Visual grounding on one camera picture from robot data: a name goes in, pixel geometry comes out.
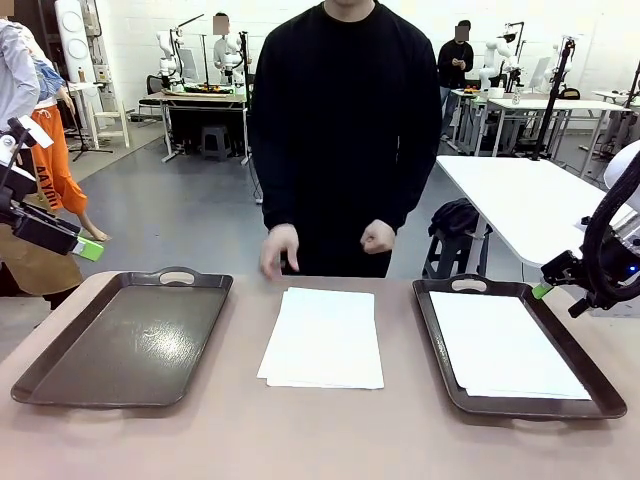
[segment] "paper on tray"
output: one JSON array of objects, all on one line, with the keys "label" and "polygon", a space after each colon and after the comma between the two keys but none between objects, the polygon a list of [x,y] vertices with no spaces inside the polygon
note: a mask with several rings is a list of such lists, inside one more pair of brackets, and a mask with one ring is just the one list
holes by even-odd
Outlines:
[{"label": "paper on tray", "polygon": [[456,381],[470,395],[591,398],[519,299],[430,295]]},{"label": "paper on tray", "polygon": [[383,388],[374,303],[367,293],[289,289],[258,378],[270,386]]}]

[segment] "white wall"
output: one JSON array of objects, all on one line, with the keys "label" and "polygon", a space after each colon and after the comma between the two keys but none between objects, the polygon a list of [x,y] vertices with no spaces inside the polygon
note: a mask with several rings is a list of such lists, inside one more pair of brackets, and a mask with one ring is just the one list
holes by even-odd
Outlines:
[{"label": "white wall", "polygon": [[[257,58],[267,34],[277,25],[316,5],[320,0],[97,0],[104,28],[107,55],[114,74],[117,95],[127,107],[137,105],[145,94],[147,75],[156,74],[162,55],[156,32],[167,30],[184,20],[205,13],[185,28],[186,46],[195,48],[201,57],[198,33],[208,34],[208,56],[217,37],[211,35],[211,17],[224,11],[231,17],[235,31],[246,30],[250,36],[250,54]],[[485,42],[504,32],[504,24],[525,21],[521,64],[523,80],[528,82],[538,59],[551,54],[553,43],[562,34],[581,34],[570,85],[581,89],[583,96],[600,89],[628,89],[635,65],[640,59],[640,29],[633,28],[633,15],[624,14],[629,0],[447,0],[444,4],[425,0],[381,0],[407,18],[433,42],[437,55],[440,47],[453,37],[459,20],[469,19],[471,45],[476,54],[476,68],[470,78],[477,78],[482,67]],[[211,66],[212,78],[217,79]]]}]

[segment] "green tag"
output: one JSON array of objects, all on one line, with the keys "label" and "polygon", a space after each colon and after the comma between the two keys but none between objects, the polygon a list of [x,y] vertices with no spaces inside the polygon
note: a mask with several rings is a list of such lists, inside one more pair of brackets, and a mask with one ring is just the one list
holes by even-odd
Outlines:
[{"label": "green tag", "polygon": [[73,253],[92,262],[97,262],[104,253],[104,247],[99,243],[78,237],[78,245],[73,249]]},{"label": "green tag", "polygon": [[553,285],[545,285],[545,284],[541,283],[537,287],[533,288],[533,297],[536,300],[540,300],[547,293],[549,293],[551,290],[553,290],[553,288],[554,288]]}]

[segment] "black sweatshirt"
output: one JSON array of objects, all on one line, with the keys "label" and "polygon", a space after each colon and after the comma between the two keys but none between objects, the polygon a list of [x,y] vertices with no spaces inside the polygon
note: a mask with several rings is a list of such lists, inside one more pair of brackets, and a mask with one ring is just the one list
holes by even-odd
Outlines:
[{"label": "black sweatshirt", "polygon": [[300,244],[357,245],[376,219],[400,228],[433,168],[441,125],[431,42],[376,2],[343,23],[318,5],[266,39],[251,145],[264,222]]},{"label": "black sweatshirt", "polygon": [[[464,70],[453,65],[453,60],[464,60],[467,64]],[[455,40],[445,43],[438,55],[438,73],[440,86],[446,88],[466,87],[464,74],[473,69],[473,48],[467,42],[457,44]]]}]

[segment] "foot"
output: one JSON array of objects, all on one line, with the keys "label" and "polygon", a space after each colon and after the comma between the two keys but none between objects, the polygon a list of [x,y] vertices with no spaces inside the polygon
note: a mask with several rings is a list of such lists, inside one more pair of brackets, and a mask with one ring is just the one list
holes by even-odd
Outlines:
[{"label": "foot", "polygon": [[109,235],[101,230],[98,230],[97,228],[88,231],[88,233],[96,242],[108,242],[109,240],[111,240],[111,237]]}]

